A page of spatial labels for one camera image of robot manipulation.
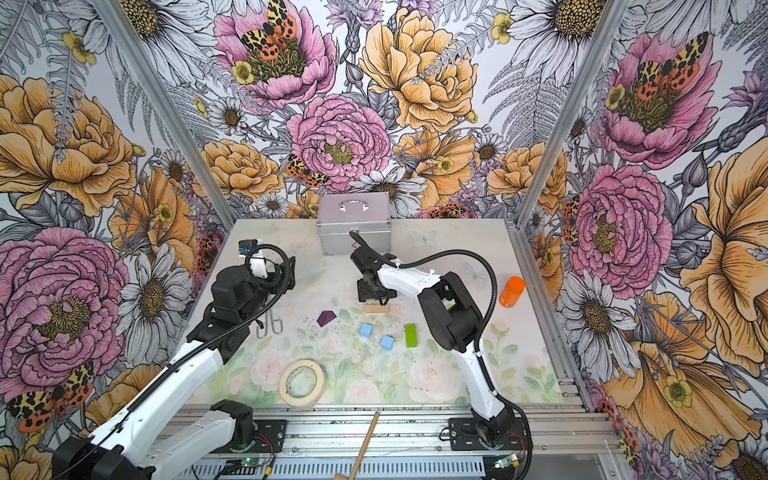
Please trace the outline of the natural wood plank block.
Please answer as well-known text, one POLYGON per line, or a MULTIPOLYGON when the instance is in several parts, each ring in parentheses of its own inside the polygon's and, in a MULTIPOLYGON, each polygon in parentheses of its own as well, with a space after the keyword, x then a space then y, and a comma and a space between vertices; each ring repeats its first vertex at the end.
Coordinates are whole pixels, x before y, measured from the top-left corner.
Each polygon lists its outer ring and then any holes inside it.
POLYGON ((365 313, 366 314, 387 314, 390 312, 390 306, 389 305, 380 305, 380 304, 366 304, 365 305, 365 313))

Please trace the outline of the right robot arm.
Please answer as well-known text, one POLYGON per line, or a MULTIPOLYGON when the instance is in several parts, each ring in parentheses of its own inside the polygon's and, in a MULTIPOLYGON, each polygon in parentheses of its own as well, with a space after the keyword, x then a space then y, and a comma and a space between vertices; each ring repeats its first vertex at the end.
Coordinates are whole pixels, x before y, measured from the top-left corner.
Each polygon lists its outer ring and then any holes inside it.
POLYGON ((495 310, 498 282, 490 264, 479 254, 450 249, 424 259, 403 263, 392 254, 380 254, 359 245, 350 255, 362 278, 359 300, 376 300, 385 305, 402 294, 418 301, 432 339, 451 352, 470 395, 471 412, 479 439, 488 447, 502 442, 516 420, 515 409, 497 389, 482 350, 482 334, 495 310), (466 256, 480 263, 489 275, 491 300, 481 312, 458 274, 438 275, 422 271, 430 261, 447 256, 466 256))

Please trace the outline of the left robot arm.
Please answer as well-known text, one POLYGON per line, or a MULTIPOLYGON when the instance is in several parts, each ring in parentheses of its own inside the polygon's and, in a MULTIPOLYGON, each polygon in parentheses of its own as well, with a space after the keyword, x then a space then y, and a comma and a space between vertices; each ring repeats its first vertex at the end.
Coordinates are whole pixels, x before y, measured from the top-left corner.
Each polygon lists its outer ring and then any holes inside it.
POLYGON ((54 452, 55 479, 173 479, 219 449, 250 449, 257 438, 252 408, 213 404, 195 423, 158 439, 191 395, 239 350, 277 301, 295 285, 294 257, 257 240, 239 244, 242 261, 221 270, 202 320, 176 356, 137 396, 87 437, 54 452))

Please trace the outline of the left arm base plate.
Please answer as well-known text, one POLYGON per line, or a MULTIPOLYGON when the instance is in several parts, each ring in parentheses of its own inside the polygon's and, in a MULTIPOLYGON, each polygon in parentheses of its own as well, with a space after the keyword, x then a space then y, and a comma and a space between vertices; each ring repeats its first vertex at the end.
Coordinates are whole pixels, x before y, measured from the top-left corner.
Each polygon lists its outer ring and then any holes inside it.
POLYGON ((280 453, 286 437, 287 422, 257 419, 249 425, 244 420, 235 424, 233 438, 215 450, 219 454, 280 453))

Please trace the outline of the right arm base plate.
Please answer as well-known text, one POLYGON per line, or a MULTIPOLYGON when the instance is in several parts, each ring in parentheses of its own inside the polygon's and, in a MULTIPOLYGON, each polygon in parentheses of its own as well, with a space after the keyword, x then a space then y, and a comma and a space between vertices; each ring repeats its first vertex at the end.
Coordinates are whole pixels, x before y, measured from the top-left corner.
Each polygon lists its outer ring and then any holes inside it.
POLYGON ((476 418, 448 420, 447 438, 452 451, 530 450, 529 435, 518 420, 503 432, 481 426, 476 418))

